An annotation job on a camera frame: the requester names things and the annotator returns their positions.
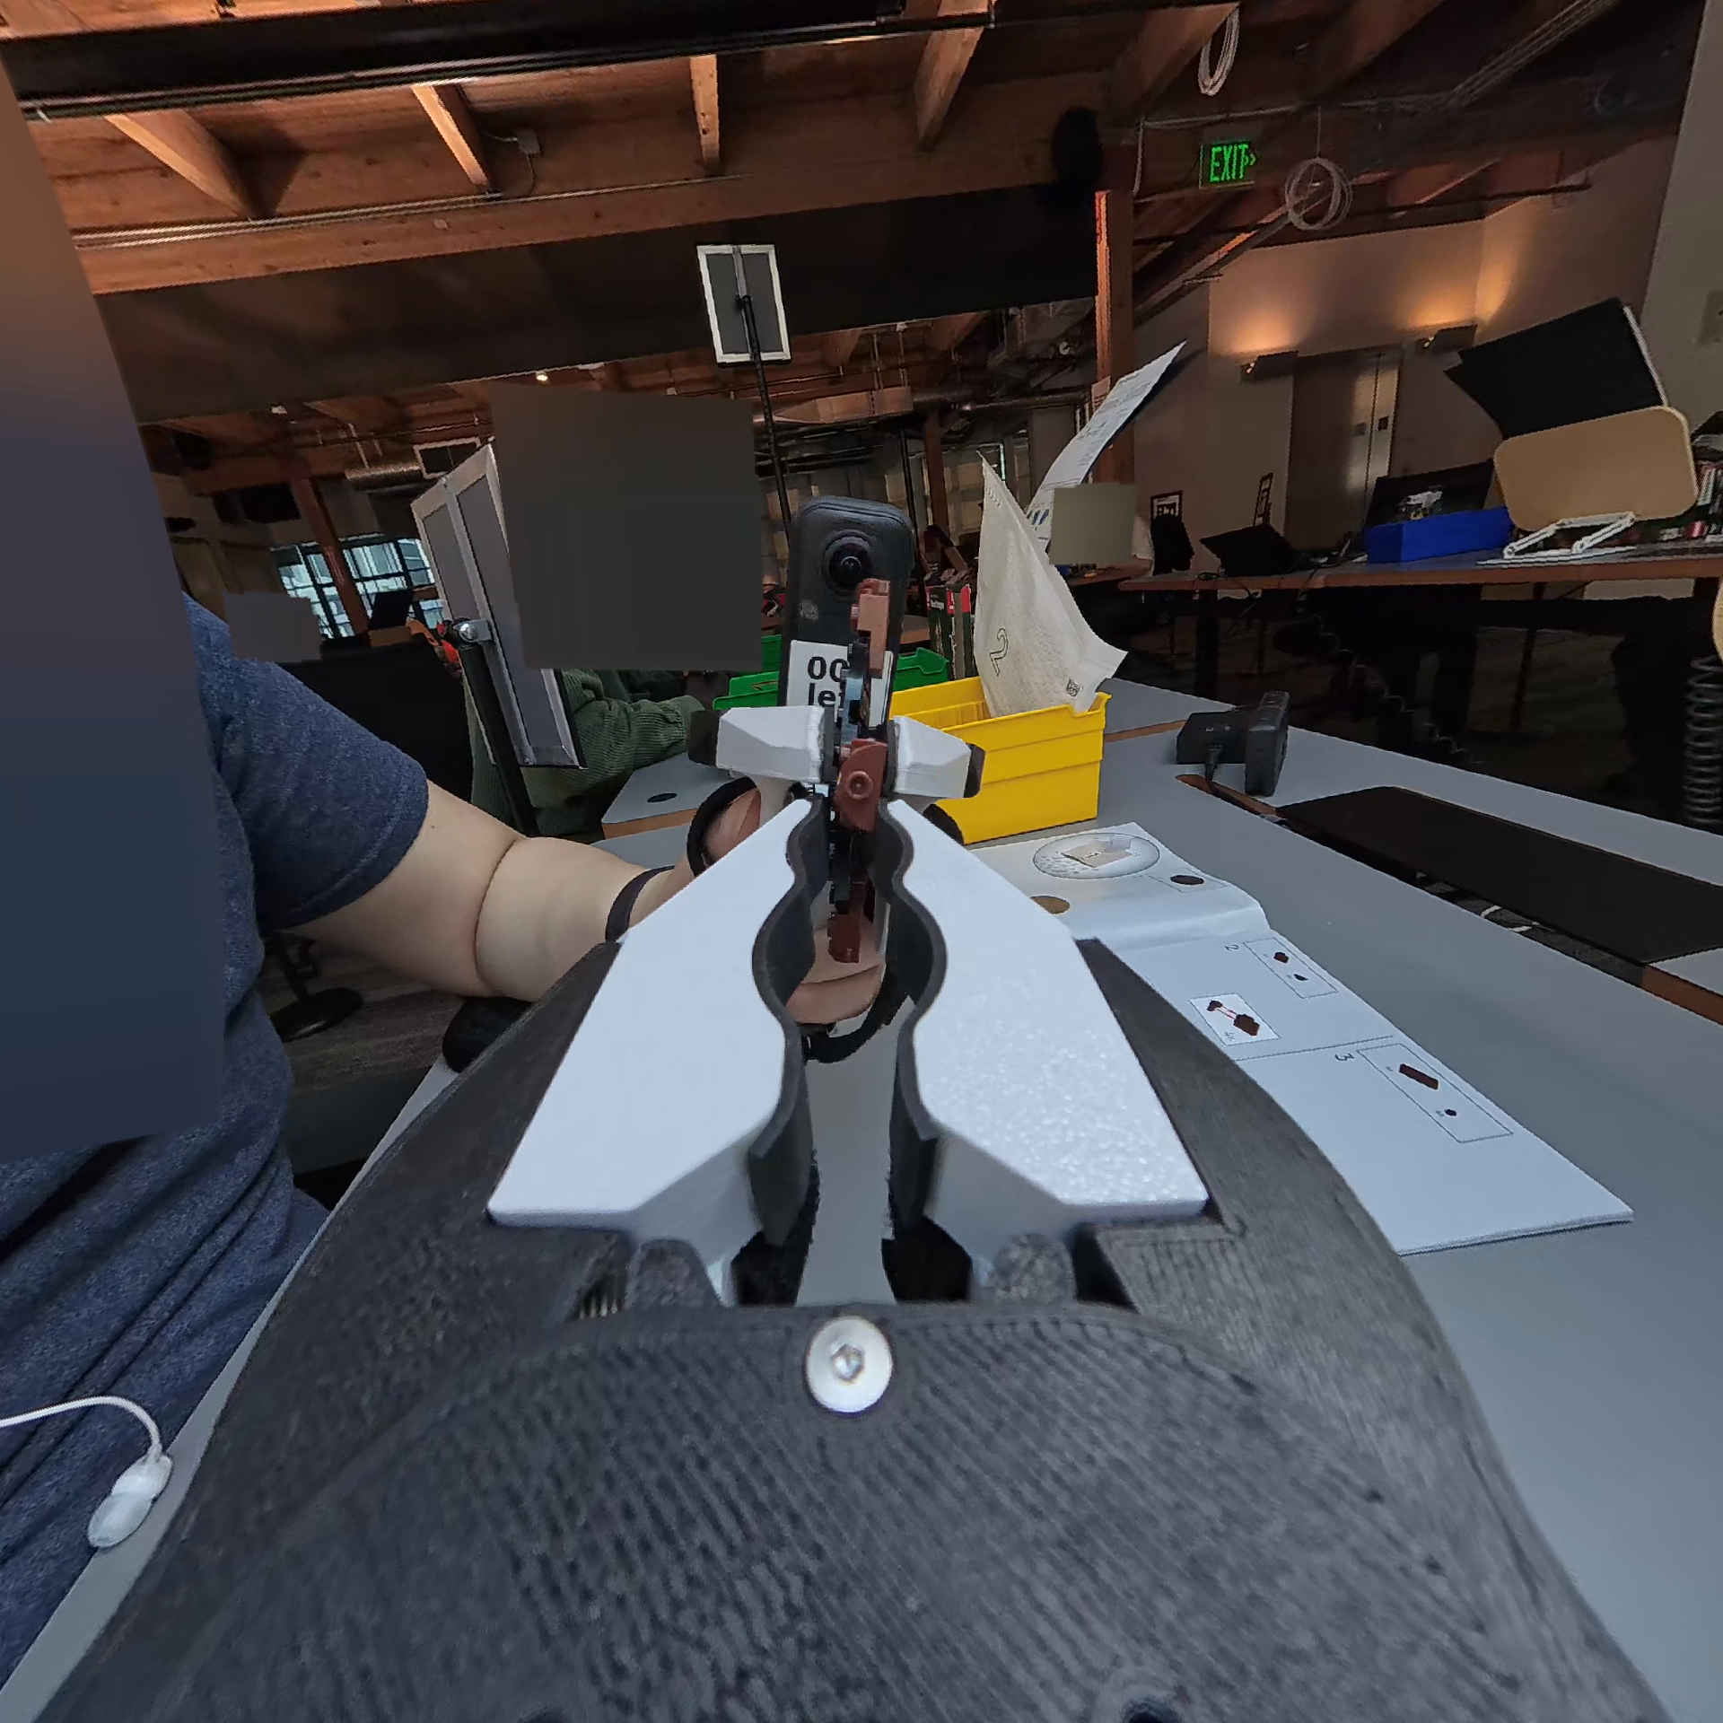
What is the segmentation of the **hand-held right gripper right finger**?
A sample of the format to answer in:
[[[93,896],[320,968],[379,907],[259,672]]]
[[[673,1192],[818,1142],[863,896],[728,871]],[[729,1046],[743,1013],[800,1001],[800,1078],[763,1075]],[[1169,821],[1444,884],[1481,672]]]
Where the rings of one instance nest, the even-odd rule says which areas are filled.
[[[1130,1037],[1152,986],[906,802],[879,808],[895,1301],[965,1301],[1014,1239],[1190,1223],[1211,1192]]]

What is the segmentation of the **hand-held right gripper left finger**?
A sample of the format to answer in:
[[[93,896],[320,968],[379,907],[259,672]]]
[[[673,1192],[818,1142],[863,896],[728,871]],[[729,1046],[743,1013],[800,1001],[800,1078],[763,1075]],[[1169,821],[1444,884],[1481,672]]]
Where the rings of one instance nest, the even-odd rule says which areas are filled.
[[[794,986],[818,958],[825,798],[788,798],[643,918],[489,1199],[501,1225],[680,1239],[728,1303],[800,1295],[818,1208]]]

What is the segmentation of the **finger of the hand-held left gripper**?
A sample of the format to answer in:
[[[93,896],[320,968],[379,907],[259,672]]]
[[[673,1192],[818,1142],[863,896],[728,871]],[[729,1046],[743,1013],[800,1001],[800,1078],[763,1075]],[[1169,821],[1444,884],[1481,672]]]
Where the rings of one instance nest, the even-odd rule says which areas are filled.
[[[717,715],[717,770],[752,782],[832,782],[832,706],[743,706]]]
[[[975,796],[975,742],[952,732],[889,720],[889,773],[879,798],[972,798]]]

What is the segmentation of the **brown and black brick assembly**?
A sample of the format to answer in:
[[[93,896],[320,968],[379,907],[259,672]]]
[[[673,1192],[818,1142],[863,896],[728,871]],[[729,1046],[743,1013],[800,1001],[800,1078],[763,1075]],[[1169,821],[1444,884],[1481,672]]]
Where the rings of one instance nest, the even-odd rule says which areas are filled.
[[[841,695],[832,706],[830,742],[830,958],[853,968],[863,958],[875,884],[875,808],[889,773],[889,648],[895,586],[863,579],[852,604],[852,646],[841,672]]]

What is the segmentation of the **person's left forearm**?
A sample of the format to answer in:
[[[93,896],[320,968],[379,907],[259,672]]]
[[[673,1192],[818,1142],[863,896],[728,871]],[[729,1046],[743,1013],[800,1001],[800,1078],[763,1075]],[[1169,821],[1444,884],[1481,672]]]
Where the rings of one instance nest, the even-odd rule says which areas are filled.
[[[418,839],[386,875],[401,972],[451,995],[537,1001],[602,946],[605,907],[643,868],[564,839],[526,839],[491,812],[426,796]],[[637,913],[680,889],[659,875]]]

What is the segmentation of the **grey desk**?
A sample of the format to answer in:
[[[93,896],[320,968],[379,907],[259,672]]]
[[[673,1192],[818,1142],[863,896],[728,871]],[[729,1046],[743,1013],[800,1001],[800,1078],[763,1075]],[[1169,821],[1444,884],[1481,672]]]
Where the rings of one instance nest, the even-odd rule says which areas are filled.
[[[1411,1275],[1572,1582],[1672,1720],[1717,1720],[1717,1026],[1182,785],[1156,728],[1193,706],[1113,684],[1102,821],[1250,889],[1633,1208],[1424,1251]]]

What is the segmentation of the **green plastic bin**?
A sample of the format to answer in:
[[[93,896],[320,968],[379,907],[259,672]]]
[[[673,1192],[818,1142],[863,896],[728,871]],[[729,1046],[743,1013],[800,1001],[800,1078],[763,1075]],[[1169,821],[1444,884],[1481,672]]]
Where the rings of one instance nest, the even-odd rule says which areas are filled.
[[[929,687],[947,679],[947,658],[939,658],[929,646],[906,648],[895,664],[895,694]],[[729,674],[728,695],[713,700],[713,710],[752,710],[752,706],[774,706],[776,700],[776,658],[766,664],[766,672],[752,674]]]

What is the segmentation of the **yellow plastic bin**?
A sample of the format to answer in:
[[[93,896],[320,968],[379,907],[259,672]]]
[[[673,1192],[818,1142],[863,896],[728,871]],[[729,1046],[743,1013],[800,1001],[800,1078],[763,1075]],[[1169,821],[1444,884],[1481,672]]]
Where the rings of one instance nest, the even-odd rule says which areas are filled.
[[[914,720],[982,747],[979,796],[939,808],[965,845],[1093,821],[1102,782],[1108,694],[1087,715],[1066,700],[992,720],[982,679],[895,694],[895,720]]]

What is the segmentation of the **hanging framed panel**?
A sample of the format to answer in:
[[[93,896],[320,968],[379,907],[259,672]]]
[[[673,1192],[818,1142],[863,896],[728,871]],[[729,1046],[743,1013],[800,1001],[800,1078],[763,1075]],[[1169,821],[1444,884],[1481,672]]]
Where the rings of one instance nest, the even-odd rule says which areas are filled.
[[[788,364],[788,306],[774,242],[703,242],[703,297],[717,364]]]

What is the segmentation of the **black power adapter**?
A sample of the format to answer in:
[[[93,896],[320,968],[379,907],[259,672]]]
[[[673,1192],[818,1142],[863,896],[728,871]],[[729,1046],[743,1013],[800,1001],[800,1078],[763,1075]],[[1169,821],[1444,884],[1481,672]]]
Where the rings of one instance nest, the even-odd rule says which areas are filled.
[[[1190,715],[1177,735],[1177,767],[1202,767],[1205,782],[1217,767],[1246,767],[1246,796],[1272,796],[1286,759],[1286,706],[1286,694],[1261,694],[1254,706]]]

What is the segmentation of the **framed board on stand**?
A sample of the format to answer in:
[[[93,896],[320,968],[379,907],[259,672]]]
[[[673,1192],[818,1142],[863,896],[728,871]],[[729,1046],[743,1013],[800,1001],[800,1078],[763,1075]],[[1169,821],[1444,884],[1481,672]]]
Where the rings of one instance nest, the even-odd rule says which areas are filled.
[[[489,626],[485,664],[519,767],[582,770],[559,674],[526,664],[491,446],[413,498],[410,514],[447,619]]]

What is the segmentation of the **person's blue shirt torso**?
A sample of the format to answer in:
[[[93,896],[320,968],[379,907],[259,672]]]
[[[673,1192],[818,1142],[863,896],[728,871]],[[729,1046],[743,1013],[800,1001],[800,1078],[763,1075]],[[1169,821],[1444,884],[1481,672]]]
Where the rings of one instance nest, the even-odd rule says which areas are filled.
[[[418,839],[426,773],[303,679],[229,655],[182,604],[222,860],[222,1097],[215,1122],[7,1157],[0,1177],[4,1681],[93,1560],[90,1517],[170,1440],[290,1278],[324,1207],[283,1152],[290,1061],[258,995],[265,935],[352,907]]]

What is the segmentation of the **blue plastic bin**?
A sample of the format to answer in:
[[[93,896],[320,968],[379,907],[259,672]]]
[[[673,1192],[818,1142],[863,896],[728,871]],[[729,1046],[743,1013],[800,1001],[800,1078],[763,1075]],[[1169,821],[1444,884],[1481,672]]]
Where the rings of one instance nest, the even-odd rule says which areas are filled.
[[[1502,553],[1512,538],[1512,518],[1497,508],[1449,508],[1365,529],[1370,564],[1419,564]]]

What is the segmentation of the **beige chair seat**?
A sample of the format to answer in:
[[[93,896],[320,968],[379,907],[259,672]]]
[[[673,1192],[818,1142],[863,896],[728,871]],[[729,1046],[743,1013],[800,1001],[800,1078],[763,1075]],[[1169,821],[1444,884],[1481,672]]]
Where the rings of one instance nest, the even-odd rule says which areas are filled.
[[[1699,500],[1690,420],[1672,407],[1511,436],[1490,472],[1524,535],[1615,514],[1669,522]]]

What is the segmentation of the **black panel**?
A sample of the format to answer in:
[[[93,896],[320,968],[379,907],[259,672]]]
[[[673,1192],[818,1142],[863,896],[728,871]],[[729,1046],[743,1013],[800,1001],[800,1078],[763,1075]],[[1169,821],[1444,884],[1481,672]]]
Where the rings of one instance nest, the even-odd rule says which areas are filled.
[[[1615,297],[1481,343],[1444,378],[1497,424],[1502,441],[1669,407],[1638,314]]]

